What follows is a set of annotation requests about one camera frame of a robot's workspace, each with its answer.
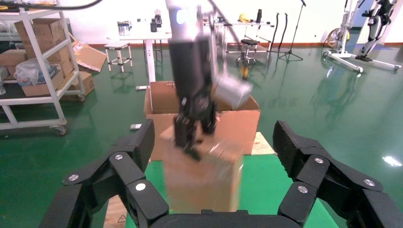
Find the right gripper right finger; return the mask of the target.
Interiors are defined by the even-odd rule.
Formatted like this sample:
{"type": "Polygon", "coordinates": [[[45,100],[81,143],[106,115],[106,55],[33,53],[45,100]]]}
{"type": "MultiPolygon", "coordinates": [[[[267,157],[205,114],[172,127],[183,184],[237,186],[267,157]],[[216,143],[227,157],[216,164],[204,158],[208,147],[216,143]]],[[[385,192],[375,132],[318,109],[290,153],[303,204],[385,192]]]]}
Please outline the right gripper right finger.
{"type": "Polygon", "coordinates": [[[403,214],[382,184],[333,158],[319,141],[293,132],[285,121],[273,130],[273,150],[293,180],[279,208],[304,227],[317,199],[350,228],[400,228],[403,214]]]}

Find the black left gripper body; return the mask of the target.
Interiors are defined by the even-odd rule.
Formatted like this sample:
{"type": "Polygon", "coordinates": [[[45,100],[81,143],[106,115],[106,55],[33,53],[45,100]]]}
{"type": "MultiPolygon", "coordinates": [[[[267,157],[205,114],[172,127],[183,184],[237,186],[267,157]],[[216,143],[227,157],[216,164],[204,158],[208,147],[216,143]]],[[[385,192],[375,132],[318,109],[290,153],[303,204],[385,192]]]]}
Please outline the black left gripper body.
{"type": "Polygon", "coordinates": [[[179,113],[202,125],[215,125],[216,104],[211,98],[212,77],[208,37],[169,40],[179,113]]]}

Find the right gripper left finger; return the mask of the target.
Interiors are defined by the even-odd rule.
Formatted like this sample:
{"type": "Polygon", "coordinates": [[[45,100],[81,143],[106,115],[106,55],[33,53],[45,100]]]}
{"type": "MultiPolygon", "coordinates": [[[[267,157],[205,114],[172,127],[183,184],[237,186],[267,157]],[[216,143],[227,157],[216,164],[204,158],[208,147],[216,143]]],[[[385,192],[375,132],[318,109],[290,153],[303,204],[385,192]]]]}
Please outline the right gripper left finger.
{"type": "Polygon", "coordinates": [[[154,148],[154,123],[118,138],[99,159],[68,174],[56,192],[40,227],[88,228],[93,215],[118,196],[139,228],[149,228],[169,207],[145,169],[154,148]]]}

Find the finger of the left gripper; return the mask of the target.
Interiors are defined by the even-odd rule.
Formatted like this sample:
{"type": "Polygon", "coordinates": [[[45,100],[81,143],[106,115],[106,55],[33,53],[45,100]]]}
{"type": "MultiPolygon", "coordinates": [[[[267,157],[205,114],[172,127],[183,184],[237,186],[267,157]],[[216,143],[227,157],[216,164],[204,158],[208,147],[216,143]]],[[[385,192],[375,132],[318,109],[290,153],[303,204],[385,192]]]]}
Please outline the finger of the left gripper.
{"type": "Polygon", "coordinates": [[[175,145],[180,147],[184,154],[199,162],[201,157],[193,148],[197,130],[195,121],[183,114],[178,114],[173,118],[173,122],[175,145]]]}
{"type": "Polygon", "coordinates": [[[214,135],[216,129],[216,116],[210,116],[200,120],[202,132],[206,135],[214,135]]]}

